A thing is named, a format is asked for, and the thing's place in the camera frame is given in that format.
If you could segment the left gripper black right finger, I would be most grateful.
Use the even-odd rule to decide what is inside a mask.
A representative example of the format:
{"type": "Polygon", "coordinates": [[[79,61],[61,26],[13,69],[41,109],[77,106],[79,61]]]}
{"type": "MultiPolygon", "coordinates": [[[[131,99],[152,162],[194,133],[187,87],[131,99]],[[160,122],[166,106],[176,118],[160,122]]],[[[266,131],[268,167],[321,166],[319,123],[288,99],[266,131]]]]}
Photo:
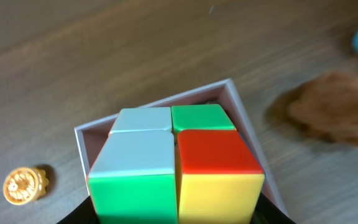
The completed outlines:
{"type": "Polygon", "coordinates": [[[279,210],[263,193],[257,201],[252,224],[296,224],[279,210]]]}

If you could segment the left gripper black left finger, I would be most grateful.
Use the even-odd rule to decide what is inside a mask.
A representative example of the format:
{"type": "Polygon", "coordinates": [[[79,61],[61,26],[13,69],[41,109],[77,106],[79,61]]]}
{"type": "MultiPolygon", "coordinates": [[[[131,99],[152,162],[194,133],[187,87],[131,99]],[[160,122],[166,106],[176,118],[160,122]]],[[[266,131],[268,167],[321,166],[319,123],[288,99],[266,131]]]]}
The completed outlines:
{"type": "Polygon", "coordinates": [[[57,222],[57,224],[100,224],[91,197],[86,197],[74,211],[57,222]]]}

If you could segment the yellow round toy wheel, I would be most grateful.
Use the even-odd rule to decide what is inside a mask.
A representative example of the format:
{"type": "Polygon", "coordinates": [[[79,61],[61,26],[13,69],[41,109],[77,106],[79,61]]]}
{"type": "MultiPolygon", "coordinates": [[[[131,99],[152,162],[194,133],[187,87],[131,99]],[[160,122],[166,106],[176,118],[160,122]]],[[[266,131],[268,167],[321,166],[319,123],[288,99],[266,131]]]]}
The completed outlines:
{"type": "Polygon", "coordinates": [[[7,175],[2,191],[10,204],[25,205],[43,197],[48,184],[49,180],[43,169],[19,167],[7,175]]]}

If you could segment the multicoloured puzzle cube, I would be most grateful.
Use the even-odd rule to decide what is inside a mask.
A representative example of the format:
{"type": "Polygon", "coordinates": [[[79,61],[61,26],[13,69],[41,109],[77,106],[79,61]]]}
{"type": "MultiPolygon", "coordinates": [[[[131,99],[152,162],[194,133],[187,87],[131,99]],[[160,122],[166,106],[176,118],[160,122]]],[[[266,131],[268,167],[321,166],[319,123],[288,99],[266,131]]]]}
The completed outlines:
{"type": "Polygon", "coordinates": [[[250,223],[265,174],[218,104],[122,109],[87,176],[101,223],[250,223]]]}

